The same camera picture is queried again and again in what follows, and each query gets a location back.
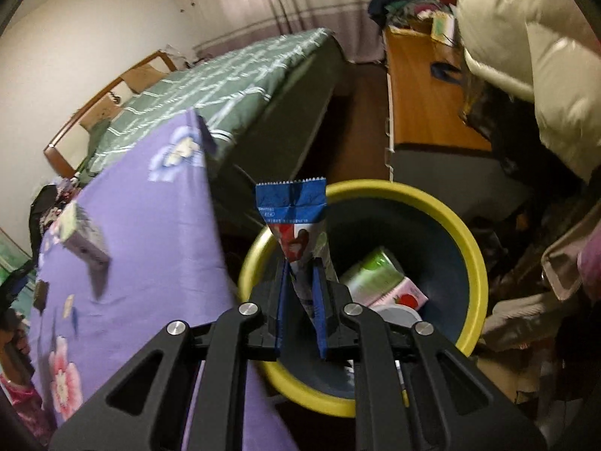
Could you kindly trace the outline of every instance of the yellow rim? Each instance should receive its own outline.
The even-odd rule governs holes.
[[[455,240],[465,260],[470,282],[470,302],[464,328],[456,346],[470,355],[476,346],[486,317],[488,304],[488,278],[485,262],[470,230],[446,205],[421,190],[401,183],[383,180],[353,180],[329,185],[326,190],[328,203],[357,197],[385,198],[406,203],[438,221]],[[261,274],[277,242],[265,227],[246,255],[238,286],[240,298],[248,300],[253,286],[261,281]],[[272,385],[290,400],[315,412],[338,417],[354,417],[355,401],[342,399],[317,391],[296,379],[279,362],[264,363],[264,369]]]

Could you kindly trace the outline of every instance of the silver screw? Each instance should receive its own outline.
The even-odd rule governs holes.
[[[430,322],[418,322],[415,324],[415,331],[420,336],[429,336],[434,333],[434,326]]]
[[[259,307],[252,302],[246,302],[238,307],[238,312],[242,315],[253,315],[256,314],[259,310]]]
[[[169,322],[169,325],[167,326],[167,332],[172,336],[178,336],[178,334],[181,334],[185,330],[186,324],[182,321]]]
[[[359,304],[346,304],[344,306],[344,313],[347,315],[355,316],[363,312],[363,307]]]

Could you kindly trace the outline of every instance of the green can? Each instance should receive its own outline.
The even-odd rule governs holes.
[[[368,306],[401,283],[405,277],[401,265],[386,248],[380,246],[340,277],[348,286],[353,301]]]

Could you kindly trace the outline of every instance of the blue snack package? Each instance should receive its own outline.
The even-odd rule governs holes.
[[[260,183],[255,192],[257,209],[290,262],[294,291],[313,320],[310,260],[322,258],[326,277],[338,281],[326,234],[326,180]]]

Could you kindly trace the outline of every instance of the pink flower print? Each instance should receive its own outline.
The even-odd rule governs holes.
[[[67,340],[64,337],[56,337],[56,352],[50,352],[49,361],[54,410],[67,420],[81,407],[83,397],[77,367],[67,360]]]

